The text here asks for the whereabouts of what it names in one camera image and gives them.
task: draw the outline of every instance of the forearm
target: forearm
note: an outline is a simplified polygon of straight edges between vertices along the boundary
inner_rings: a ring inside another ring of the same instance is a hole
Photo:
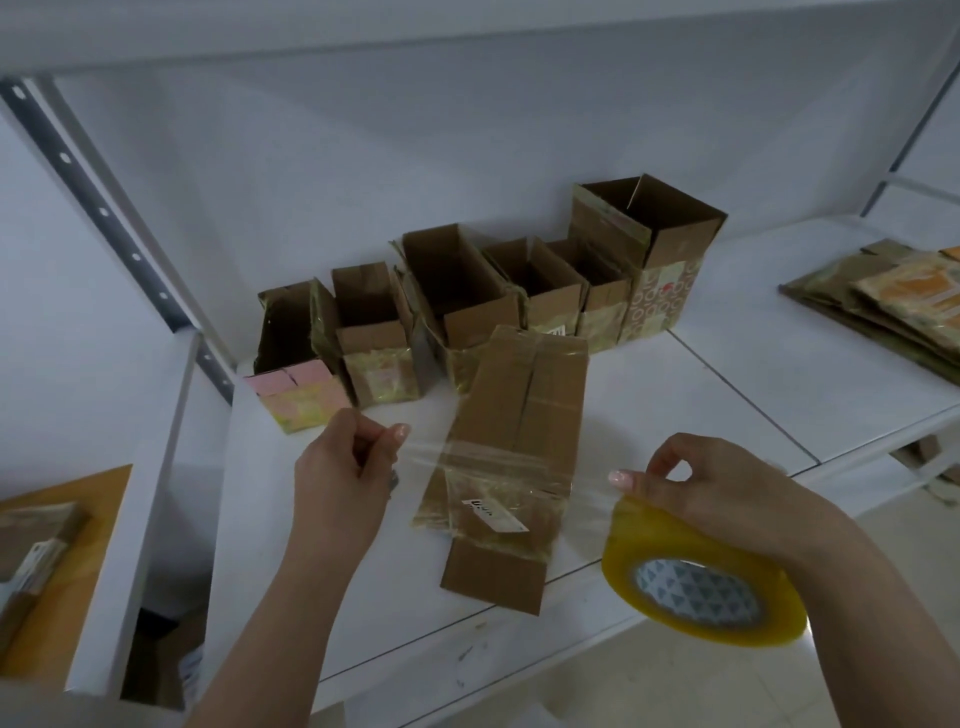
[[[787,567],[845,728],[955,725],[960,661],[896,568],[853,522]]]
[[[187,728],[305,726],[351,576],[288,553]]]

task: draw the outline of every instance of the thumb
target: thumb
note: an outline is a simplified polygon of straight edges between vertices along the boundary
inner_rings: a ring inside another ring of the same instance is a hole
[[[360,480],[364,483],[388,485],[390,473],[396,462],[396,452],[409,434],[409,425],[394,425],[385,429],[376,438],[370,454],[367,455],[367,462],[363,472],[360,473]]]
[[[637,497],[662,511],[682,519],[693,488],[688,483],[667,480],[659,475],[639,471],[613,471],[611,485],[629,496]]]

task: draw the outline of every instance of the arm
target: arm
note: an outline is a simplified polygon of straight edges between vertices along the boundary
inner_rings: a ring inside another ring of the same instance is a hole
[[[409,431],[343,409],[307,446],[280,567],[186,728],[307,724],[333,621],[383,520]]]
[[[684,460],[693,475],[666,477]],[[960,660],[897,570],[824,498],[725,440],[677,434],[611,483],[707,535],[769,556],[804,601],[845,728],[960,719]]]

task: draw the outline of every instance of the person's right hand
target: person's right hand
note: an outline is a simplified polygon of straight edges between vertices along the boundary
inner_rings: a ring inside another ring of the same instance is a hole
[[[668,480],[682,460],[693,474],[683,482]],[[784,566],[820,552],[852,523],[825,498],[715,437],[673,435],[646,473],[614,471],[610,481],[718,541]]]

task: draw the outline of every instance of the white table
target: white table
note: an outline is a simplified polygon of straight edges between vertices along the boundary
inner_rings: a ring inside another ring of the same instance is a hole
[[[573,497],[539,618],[440,589],[449,540],[409,526],[454,415],[445,380],[423,400],[370,410],[385,423],[410,423],[413,434],[383,527],[334,626],[315,710],[346,700],[357,725],[427,725],[637,623],[597,564],[616,498],[606,473],[644,467],[674,432],[733,440],[854,513],[929,475],[885,453],[960,419],[960,389],[776,293],[777,282],[877,236],[846,221],[764,234],[717,243],[675,334],[591,359]],[[744,285],[744,266],[755,283]],[[276,572],[294,461],[317,433],[283,435],[253,393],[237,388],[204,683]]]

